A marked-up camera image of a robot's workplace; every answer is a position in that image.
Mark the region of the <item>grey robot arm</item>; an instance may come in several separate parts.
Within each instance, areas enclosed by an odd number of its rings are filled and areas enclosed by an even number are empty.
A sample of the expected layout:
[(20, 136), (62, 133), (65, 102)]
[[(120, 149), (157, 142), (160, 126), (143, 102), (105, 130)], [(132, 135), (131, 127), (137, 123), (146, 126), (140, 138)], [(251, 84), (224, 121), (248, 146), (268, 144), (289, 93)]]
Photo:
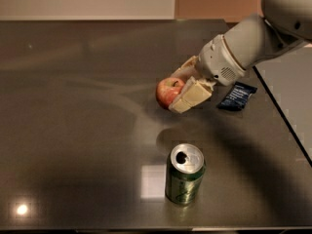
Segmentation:
[(232, 85), (256, 64), (312, 40), (312, 0), (261, 0), (261, 11), (217, 35), (175, 71), (185, 85), (169, 105), (172, 112), (189, 110), (210, 98), (215, 85)]

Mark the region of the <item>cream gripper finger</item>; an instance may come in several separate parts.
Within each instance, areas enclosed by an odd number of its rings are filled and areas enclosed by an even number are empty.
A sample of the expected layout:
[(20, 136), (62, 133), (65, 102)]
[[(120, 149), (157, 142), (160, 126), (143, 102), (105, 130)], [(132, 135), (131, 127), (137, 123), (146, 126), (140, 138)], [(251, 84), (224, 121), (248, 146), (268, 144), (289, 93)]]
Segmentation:
[(174, 113), (186, 112), (210, 98), (213, 94), (214, 86), (214, 81), (206, 79), (196, 80), (194, 77), (189, 78), (180, 94), (169, 105), (169, 110)]
[(197, 59), (197, 56), (188, 59), (181, 67), (171, 74), (171, 77), (181, 79), (183, 82), (186, 82), (190, 77), (197, 78), (199, 76), (195, 68)]

